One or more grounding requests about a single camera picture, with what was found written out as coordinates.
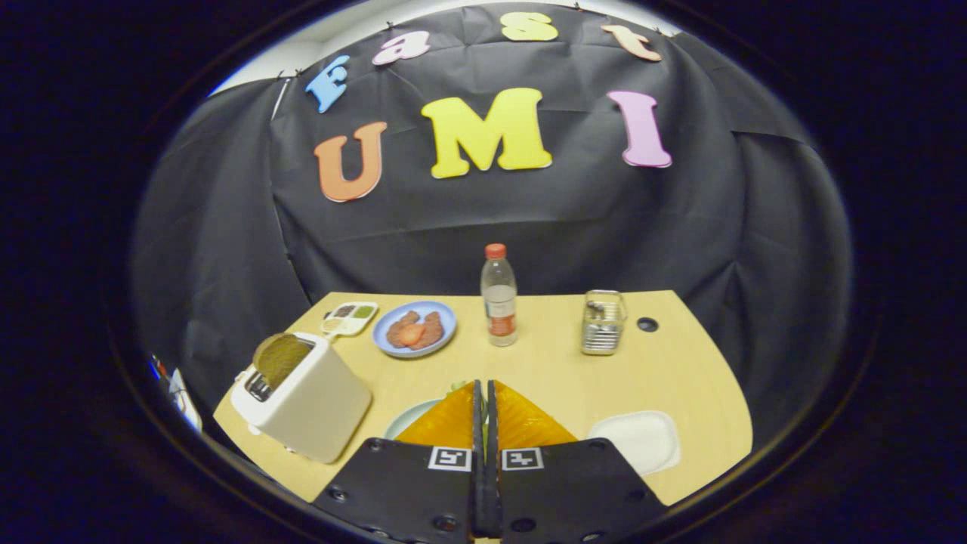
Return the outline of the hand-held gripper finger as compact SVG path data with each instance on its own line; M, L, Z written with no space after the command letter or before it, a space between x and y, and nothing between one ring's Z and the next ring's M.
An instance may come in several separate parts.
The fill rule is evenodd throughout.
M376 542L472 542L484 457L479 380L465 412L469 447L367 438L312 506Z
M591 438L504 448L487 383L487 534L502 543L618 543L666 516L616 445Z

